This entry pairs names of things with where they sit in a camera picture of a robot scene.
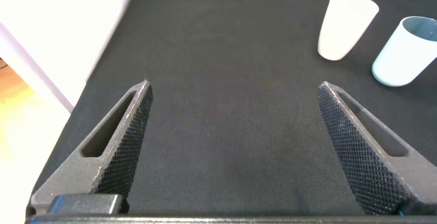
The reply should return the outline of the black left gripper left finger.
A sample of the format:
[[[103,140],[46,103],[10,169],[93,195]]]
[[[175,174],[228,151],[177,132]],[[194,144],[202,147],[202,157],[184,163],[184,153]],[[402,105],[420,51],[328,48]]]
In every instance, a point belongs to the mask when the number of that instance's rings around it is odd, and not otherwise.
[[[152,101],[148,81],[132,86],[31,196],[30,206],[42,214],[59,195],[103,193],[127,197]]]

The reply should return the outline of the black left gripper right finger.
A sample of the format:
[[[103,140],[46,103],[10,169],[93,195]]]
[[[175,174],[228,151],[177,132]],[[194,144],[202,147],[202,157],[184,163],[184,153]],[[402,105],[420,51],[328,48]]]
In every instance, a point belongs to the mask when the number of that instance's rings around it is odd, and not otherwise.
[[[340,87],[317,100],[350,188],[367,214],[436,213],[436,166]]]

